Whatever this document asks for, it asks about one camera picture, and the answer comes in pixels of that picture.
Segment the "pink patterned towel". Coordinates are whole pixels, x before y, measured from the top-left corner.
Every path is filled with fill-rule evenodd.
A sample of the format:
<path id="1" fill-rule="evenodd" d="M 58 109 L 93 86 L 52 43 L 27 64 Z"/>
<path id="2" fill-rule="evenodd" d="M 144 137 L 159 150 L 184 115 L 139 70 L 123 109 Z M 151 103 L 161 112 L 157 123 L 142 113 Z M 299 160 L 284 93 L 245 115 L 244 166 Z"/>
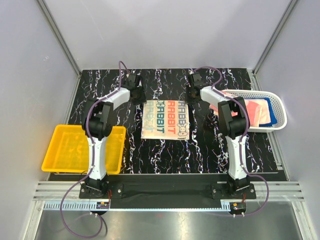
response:
<path id="1" fill-rule="evenodd" d="M 250 125 L 252 127 L 258 127 L 259 118 L 260 118 L 259 114 L 261 113 L 261 107 L 257 103 L 252 102 L 251 101 L 252 99 L 245 98 L 244 102 L 247 109 Z"/>

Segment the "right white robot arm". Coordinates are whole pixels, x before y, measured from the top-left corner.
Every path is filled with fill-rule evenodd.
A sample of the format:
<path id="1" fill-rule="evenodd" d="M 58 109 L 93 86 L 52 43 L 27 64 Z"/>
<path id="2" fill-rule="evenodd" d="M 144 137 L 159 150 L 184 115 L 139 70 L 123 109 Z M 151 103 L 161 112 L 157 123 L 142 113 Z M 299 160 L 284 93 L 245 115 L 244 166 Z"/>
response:
<path id="1" fill-rule="evenodd" d="M 227 141 L 229 156 L 226 191 L 230 197 L 239 198 L 250 186 L 245 152 L 250 121 L 245 101 L 206 84 L 199 73 L 189 74 L 187 80 L 187 103 L 204 101 L 218 110 L 218 128 Z"/>

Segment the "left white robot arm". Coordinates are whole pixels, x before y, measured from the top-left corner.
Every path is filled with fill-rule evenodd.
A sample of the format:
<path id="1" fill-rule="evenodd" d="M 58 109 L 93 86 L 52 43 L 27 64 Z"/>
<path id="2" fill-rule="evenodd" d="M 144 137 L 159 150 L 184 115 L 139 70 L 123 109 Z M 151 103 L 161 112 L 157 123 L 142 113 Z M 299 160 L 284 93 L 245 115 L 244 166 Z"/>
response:
<path id="1" fill-rule="evenodd" d="M 127 102 L 140 105 L 146 100 L 143 78 L 129 73 L 111 93 L 86 101 L 82 129 L 88 141 L 89 165 L 82 180 L 95 197 L 103 198 L 108 193 L 106 146 L 114 126 L 114 110 Z"/>

